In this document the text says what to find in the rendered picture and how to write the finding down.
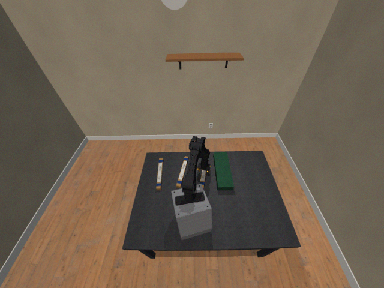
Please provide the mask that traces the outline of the brown welding electrode pack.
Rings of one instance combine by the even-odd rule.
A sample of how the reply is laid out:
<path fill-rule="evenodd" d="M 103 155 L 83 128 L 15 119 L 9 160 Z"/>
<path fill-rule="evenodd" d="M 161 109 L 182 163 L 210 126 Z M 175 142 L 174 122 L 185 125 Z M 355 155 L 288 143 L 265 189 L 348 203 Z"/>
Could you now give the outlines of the brown welding electrode pack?
<path fill-rule="evenodd" d="M 159 158 L 158 162 L 158 175 L 157 175 L 157 190 L 161 190 L 161 183 L 162 183 L 162 174 L 163 174 L 163 158 Z"/>

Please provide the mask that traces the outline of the brown flat pack with blue bands and white label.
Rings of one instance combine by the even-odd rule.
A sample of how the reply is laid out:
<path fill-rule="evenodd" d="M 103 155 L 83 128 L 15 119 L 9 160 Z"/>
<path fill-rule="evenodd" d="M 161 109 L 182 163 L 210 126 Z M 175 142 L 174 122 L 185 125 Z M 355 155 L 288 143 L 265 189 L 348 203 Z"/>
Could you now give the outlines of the brown flat pack with blue bands and white label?
<path fill-rule="evenodd" d="M 185 156 L 183 164 L 182 164 L 182 167 L 181 167 L 181 171 L 180 171 L 180 174 L 179 174 L 179 178 L 178 178 L 178 181 L 177 181 L 177 184 L 176 184 L 176 187 L 178 187 L 178 188 L 181 188 L 181 184 L 182 184 L 182 181 L 183 181 L 183 178 L 184 178 L 184 174 L 185 174 L 185 170 L 186 170 L 186 167 L 187 167 L 187 163 L 188 163 L 188 157 Z"/>

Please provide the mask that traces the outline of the low green platform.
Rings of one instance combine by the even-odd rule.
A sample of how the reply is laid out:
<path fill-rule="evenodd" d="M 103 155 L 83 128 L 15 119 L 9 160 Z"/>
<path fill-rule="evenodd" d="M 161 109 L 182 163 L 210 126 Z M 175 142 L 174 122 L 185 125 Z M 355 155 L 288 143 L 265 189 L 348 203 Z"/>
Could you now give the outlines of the low green platform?
<path fill-rule="evenodd" d="M 233 190 L 234 184 L 227 152 L 214 152 L 217 190 Z"/>

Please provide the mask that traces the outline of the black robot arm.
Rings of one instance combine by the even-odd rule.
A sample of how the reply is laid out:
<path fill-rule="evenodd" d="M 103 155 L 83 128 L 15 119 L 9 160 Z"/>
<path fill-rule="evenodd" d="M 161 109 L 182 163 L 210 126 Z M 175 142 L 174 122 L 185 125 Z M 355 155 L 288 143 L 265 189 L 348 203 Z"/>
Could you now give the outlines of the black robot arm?
<path fill-rule="evenodd" d="M 176 206 L 205 200 L 203 192 L 194 193 L 196 190 L 196 169 L 198 159 L 201 158 L 202 164 L 208 164 L 208 153 L 210 155 L 210 151 L 205 147 L 206 137 L 201 138 L 193 136 L 189 143 L 190 162 L 187 174 L 181 185 L 182 192 L 184 192 L 185 195 L 175 197 Z"/>

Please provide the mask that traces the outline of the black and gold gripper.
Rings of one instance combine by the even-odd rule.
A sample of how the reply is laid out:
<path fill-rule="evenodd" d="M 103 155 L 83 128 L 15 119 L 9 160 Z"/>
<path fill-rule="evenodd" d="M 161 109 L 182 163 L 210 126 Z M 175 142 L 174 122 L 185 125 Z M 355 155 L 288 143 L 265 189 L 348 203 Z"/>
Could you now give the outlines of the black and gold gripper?
<path fill-rule="evenodd" d="M 210 168 L 211 168 L 210 164 L 201 164 L 201 163 L 198 164 L 198 168 L 197 168 L 198 171 L 200 171 L 200 169 L 202 169 L 202 170 L 210 172 Z"/>

